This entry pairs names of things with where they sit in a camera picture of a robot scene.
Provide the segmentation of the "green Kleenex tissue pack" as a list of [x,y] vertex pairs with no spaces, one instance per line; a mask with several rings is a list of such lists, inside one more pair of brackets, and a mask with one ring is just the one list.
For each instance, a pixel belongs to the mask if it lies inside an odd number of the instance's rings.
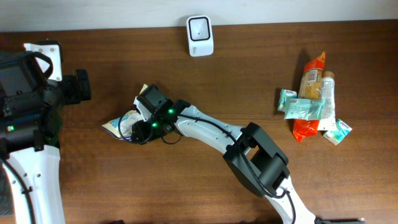
[[279,95],[279,101],[277,105],[277,110],[284,112],[285,111],[285,101],[290,98],[297,98],[297,92],[292,90],[281,89]]

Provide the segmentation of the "orange spaghetti pasta pack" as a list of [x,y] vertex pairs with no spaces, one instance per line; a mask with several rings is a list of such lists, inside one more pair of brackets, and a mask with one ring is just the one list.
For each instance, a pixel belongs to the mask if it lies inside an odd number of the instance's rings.
[[[298,98],[309,100],[320,99],[321,79],[325,68],[326,52],[322,52],[317,58],[313,59],[304,66],[303,75],[298,91]],[[298,142],[305,138],[317,134],[319,120],[296,119],[294,121],[293,135]]]

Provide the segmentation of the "small teal snack bag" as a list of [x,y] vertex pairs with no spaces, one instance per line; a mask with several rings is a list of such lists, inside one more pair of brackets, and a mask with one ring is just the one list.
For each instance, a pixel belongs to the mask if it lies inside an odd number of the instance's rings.
[[288,98],[285,101],[284,119],[321,120],[325,100]]

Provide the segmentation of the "cream white snack bag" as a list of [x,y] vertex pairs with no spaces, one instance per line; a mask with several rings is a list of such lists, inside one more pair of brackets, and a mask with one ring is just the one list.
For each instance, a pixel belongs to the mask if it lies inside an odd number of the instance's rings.
[[133,125],[143,121],[141,112],[133,104],[131,109],[124,113],[121,117],[108,121],[101,125],[101,128],[118,140],[127,140],[132,142],[142,142],[133,136]]

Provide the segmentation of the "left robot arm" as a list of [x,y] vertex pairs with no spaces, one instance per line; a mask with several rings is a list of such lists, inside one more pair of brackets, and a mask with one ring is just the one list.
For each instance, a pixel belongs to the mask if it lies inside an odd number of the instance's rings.
[[40,52],[1,53],[1,165],[18,223],[65,223],[60,192],[60,111],[91,99],[88,73],[51,80]]

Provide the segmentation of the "white cream tube gold cap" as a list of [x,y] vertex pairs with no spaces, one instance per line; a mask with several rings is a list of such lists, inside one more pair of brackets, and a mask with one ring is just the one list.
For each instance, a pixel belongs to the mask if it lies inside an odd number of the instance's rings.
[[321,80],[320,99],[325,101],[322,117],[318,125],[319,131],[336,131],[335,114],[335,74],[324,71]]

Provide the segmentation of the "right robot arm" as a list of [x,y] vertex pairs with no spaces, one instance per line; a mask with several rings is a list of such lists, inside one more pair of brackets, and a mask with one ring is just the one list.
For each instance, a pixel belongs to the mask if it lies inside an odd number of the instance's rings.
[[133,126],[133,136],[141,144],[171,132],[197,139],[222,153],[240,184],[267,199],[283,223],[317,222],[294,189],[287,156],[259,125],[224,123],[187,101],[173,102],[155,85],[135,97],[134,107],[142,119]]

